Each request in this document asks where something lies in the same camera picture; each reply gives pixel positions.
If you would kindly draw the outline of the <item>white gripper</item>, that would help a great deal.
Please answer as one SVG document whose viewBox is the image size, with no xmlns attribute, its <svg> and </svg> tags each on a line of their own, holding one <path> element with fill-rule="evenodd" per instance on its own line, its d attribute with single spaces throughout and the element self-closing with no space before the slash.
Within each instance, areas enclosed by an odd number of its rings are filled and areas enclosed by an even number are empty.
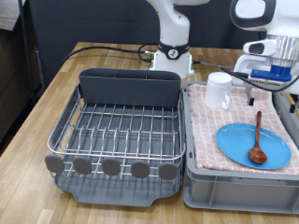
<svg viewBox="0 0 299 224">
<path fill-rule="evenodd" d="M 284 91 L 290 94 L 290 113 L 295 111 L 291 93 L 299 93 L 299 63 L 295 60 L 242 55 L 234 68 L 235 84 L 245 85 L 247 104 L 254 105 L 252 87 L 266 91 Z"/>
</svg>

